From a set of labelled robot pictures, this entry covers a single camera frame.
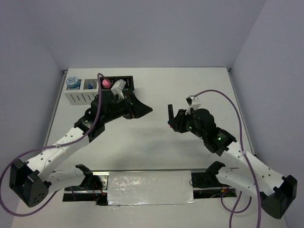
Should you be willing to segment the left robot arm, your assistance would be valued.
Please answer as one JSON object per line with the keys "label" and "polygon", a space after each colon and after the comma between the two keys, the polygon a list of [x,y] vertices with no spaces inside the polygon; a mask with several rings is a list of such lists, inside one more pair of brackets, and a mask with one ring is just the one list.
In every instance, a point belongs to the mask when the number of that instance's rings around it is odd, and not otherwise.
{"label": "left robot arm", "polygon": [[68,186],[90,188],[94,175],[86,166],[80,164],[66,171],[56,168],[103,133],[106,123],[120,117],[138,119],[150,112],[152,108],[140,102],[133,92],[100,92],[85,114],[55,144],[27,161],[13,161],[9,187],[30,208],[40,204],[49,193]]}

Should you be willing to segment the blue slime jar patterned lid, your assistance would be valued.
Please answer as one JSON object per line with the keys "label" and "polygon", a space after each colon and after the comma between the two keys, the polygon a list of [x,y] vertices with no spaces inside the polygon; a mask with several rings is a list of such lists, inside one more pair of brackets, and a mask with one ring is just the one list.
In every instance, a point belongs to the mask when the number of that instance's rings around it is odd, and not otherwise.
{"label": "blue slime jar patterned lid", "polygon": [[71,76],[66,79],[67,90],[75,90],[80,89],[81,80],[79,80],[76,76]]}

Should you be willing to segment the small blue cap bottle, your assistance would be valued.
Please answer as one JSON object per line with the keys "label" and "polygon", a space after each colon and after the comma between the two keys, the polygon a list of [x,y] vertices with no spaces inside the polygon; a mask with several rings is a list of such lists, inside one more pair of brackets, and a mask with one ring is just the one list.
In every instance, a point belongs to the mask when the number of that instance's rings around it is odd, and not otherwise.
{"label": "small blue cap bottle", "polygon": [[93,88],[94,88],[94,87],[93,87],[91,81],[89,81],[89,82],[87,83],[87,89],[93,89]]}

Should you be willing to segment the white slotted container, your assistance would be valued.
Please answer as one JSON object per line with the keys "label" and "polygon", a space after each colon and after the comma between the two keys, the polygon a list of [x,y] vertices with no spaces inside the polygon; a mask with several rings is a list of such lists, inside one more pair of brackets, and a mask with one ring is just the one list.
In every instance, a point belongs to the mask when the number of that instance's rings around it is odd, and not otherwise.
{"label": "white slotted container", "polygon": [[[89,105],[98,95],[98,83],[96,79],[81,79],[80,89],[67,90],[65,81],[64,94],[71,105]],[[93,89],[87,89],[87,83],[91,81]]]}

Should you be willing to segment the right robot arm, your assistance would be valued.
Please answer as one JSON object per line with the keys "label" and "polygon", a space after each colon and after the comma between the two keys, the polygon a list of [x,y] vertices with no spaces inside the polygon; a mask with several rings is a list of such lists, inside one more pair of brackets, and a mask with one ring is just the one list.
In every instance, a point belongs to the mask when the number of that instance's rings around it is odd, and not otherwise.
{"label": "right robot arm", "polygon": [[219,158],[207,169],[207,182],[229,185],[251,197],[258,197],[261,208],[271,217],[280,219],[296,198],[297,180],[269,168],[249,152],[241,151],[240,142],[216,126],[206,109],[180,109],[173,113],[168,105],[169,126],[179,133],[192,133]]}

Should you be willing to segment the pink cap glue tube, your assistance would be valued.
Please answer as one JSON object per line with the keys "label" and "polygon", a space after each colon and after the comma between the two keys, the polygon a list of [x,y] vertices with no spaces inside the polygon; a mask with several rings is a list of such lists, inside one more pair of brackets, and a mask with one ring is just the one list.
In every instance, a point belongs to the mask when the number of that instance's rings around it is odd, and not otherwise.
{"label": "pink cap glue tube", "polygon": [[110,89],[112,86],[112,83],[108,79],[102,80],[102,88],[103,89]]}

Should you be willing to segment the silver foil cover plate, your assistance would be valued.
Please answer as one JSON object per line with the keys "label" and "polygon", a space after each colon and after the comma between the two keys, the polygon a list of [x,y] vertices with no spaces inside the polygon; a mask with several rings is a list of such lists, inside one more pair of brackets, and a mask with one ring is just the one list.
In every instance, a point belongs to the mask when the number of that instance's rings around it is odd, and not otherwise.
{"label": "silver foil cover plate", "polygon": [[194,202],[190,171],[111,172],[111,206],[179,205]]}

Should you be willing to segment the blue highlighter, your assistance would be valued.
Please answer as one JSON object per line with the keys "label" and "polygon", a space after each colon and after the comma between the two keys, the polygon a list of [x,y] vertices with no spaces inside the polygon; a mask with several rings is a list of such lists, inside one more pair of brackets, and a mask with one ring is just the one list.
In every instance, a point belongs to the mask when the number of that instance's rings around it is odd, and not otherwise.
{"label": "blue highlighter", "polygon": [[168,105],[168,117],[169,117],[168,125],[171,127],[171,121],[174,118],[173,105],[172,104]]}

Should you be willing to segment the metal table rail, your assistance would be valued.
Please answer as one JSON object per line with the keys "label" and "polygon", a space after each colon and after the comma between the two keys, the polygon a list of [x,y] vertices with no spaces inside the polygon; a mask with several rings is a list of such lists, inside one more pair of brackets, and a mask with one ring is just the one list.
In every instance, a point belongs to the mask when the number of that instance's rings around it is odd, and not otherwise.
{"label": "metal table rail", "polygon": [[206,171],[208,168],[194,168],[194,169],[137,169],[137,170],[93,170],[92,172],[144,172],[144,171],[192,171],[192,172],[203,172]]}

